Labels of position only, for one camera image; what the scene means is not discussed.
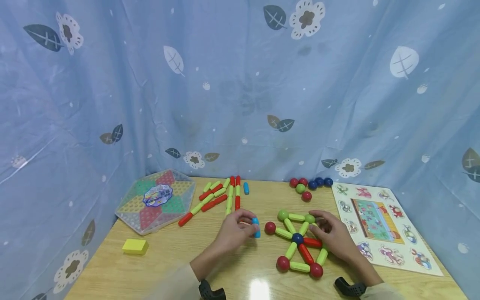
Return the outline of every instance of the red ball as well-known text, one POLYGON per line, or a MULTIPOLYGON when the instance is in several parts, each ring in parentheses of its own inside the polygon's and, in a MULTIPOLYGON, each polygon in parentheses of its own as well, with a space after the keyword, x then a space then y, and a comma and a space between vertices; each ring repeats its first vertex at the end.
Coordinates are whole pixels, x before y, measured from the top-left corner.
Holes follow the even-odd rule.
POLYGON ((312 275, 315 278, 320 278, 324 274, 324 269, 322 268, 321 265, 317 263, 313 263, 310 265, 310 275, 312 275))
POLYGON ((305 178, 300 178, 299 183, 303 184, 304 186, 308 186, 308 180, 305 178))
POLYGON ((267 224, 265 224, 265 233, 266 234, 269 234, 269 235, 274 234, 275 229, 276 229, 276 225, 275 225, 274 222, 267 222, 267 224))
POLYGON ((287 271, 288 269, 290 269, 290 261, 288 260, 287 257, 285 256, 280 256, 277 260, 276 260, 276 266, 277 268, 280 270, 280 271, 287 271))
POLYGON ((303 192, 303 194, 301 195, 301 198, 305 202, 309 202, 312 199, 312 193, 311 192, 303 192))
POLYGON ((290 179, 290 186, 292 188, 296 188, 298 183, 299 183, 299 181, 296 178, 290 179))

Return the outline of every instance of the sleeve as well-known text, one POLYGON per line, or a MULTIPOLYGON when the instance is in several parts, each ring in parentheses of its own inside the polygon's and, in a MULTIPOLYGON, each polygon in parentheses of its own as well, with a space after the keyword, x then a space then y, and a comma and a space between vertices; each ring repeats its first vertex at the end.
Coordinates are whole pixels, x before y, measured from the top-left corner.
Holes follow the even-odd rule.
POLYGON ((192 267, 186 264, 173 274, 167 274, 145 300, 199 300, 199 285, 192 267))
POLYGON ((381 283, 373 287, 368 287, 361 300, 405 300, 405 298, 387 283, 381 283))

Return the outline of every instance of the black object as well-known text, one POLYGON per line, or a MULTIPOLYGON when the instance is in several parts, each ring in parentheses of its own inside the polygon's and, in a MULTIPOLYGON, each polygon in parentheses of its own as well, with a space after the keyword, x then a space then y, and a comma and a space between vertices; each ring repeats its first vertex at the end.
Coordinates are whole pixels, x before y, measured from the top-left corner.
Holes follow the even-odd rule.
POLYGON ((203 300, 227 300, 223 288, 212 291, 210 284, 205 279, 200 282, 198 290, 203 300))
POLYGON ((367 289, 367 286, 363 282, 351 286, 343 277, 337 278, 335 280, 335 285, 342 294, 348 297, 360 297, 367 289))

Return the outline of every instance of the green ball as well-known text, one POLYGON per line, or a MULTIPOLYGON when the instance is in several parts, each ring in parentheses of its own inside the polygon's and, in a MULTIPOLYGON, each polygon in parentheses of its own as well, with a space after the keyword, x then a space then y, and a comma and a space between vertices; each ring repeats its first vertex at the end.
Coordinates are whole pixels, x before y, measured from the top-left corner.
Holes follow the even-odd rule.
POLYGON ((308 222, 309 224, 315 223, 315 217, 312 215, 305 215, 305 222, 308 222))
POLYGON ((297 184, 297 187, 295 189, 297 190, 297 193, 301 194, 305 191, 306 187, 303 184, 299 183, 297 184))
POLYGON ((288 211, 285 209, 282 209, 278 212, 278 219, 283 222, 283 220, 288 218, 288 211))

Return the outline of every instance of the white flower pattern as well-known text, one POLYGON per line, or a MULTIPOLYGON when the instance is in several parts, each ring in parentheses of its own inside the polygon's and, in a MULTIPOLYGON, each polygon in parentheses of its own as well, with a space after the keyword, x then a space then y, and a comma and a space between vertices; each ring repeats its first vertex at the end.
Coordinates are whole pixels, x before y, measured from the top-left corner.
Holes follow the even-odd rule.
POLYGON ((292 38, 301 39, 302 36, 313 36, 320 29, 320 20, 325 17, 323 2, 313 4, 311 0, 300 0, 296 10, 290 16, 289 24, 293 27, 292 38))
POLYGON ((355 177, 361 173, 361 162, 356 159, 345 158, 341 164, 335 166, 335 171, 343 178, 355 177))
POLYGON ((68 254, 63 261, 63 266, 57 270, 53 282, 56 286, 53 288, 53 293, 57 294, 69 284, 73 283, 84 269, 84 264, 88 260, 88 251, 85 250, 80 253, 80 250, 75 250, 68 254))
POLYGON ((205 167, 205 162, 202 160, 202 155, 200 154, 200 152, 189 151, 185 154, 183 160, 195 170, 205 167))
POLYGON ((57 23, 60 29, 60 38, 67 45, 68 52, 73 55, 74 49, 80 48, 84 44, 84 37, 79 33, 80 26, 71 16, 63 16, 57 12, 57 23))

